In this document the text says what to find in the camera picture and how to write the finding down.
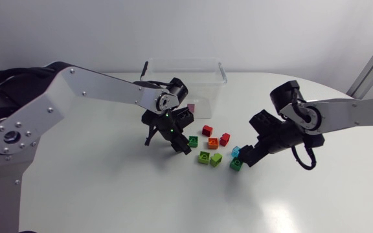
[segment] white wall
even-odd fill
[[[0,0],[0,69],[216,56],[346,92],[372,54],[373,0]]]

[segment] white table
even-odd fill
[[[138,74],[117,74],[134,80]],[[240,172],[229,168],[234,146],[255,144],[248,123],[266,109],[269,93],[297,80],[305,99],[346,98],[299,78],[229,73],[210,120],[185,135],[199,147],[175,154],[148,127],[135,105],[79,98],[70,114],[42,138],[23,177],[20,230],[51,232],[373,232],[373,127],[325,134],[317,167],[303,170],[286,150]],[[206,137],[231,134],[217,167],[198,164]],[[302,147],[300,156],[307,162]]]

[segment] toy block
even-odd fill
[[[214,156],[212,156],[210,159],[211,166],[217,167],[220,164],[222,159],[223,159],[223,156],[220,153],[215,153]]]
[[[213,150],[218,149],[218,139],[217,138],[209,138],[208,139],[208,149],[213,149]]]
[[[189,136],[188,145],[192,148],[198,147],[198,137],[197,136]]]
[[[209,161],[210,161],[210,153],[205,152],[205,151],[201,151],[199,153],[198,162],[202,163],[202,164],[208,164]]]
[[[207,137],[211,137],[212,135],[212,127],[209,127],[209,126],[204,126],[202,128],[202,134],[207,136]]]
[[[231,163],[230,163],[230,168],[239,172],[242,165],[243,165],[242,161],[240,161],[238,158],[233,158]]]
[[[195,104],[187,104],[186,106],[189,108],[189,111],[191,113],[194,113],[194,111],[195,111]]]
[[[234,147],[231,152],[231,156],[238,157],[238,154],[240,153],[240,148],[238,146]]]
[[[230,141],[230,135],[228,133],[224,133],[220,139],[220,145],[226,146],[228,141]]]

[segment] green block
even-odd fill
[[[237,172],[240,171],[243,162],[240,161],[238,158],[233,158],[230,163],[230,168],[236,170]]]
[[[213,167],[217,167],[220,164],[222,158],[223,156],[220,153],[215,153],[214,156],[212,156],[210,159],[210,164]]]
[[[210,153],[201,151],[201,153],[199,153],[198,162],[202,164],[208,164],[210,162]]]
[[[190,147],[198,147],[198,137],[197,136],[189,136],[189,143]]]

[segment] transparent plastic bin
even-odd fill
[[[210,119],[227,76],[217,58],[151,58],[142,81],[170,82],[179,78],[188,95],[179,107],[190,107],[194,118]]]

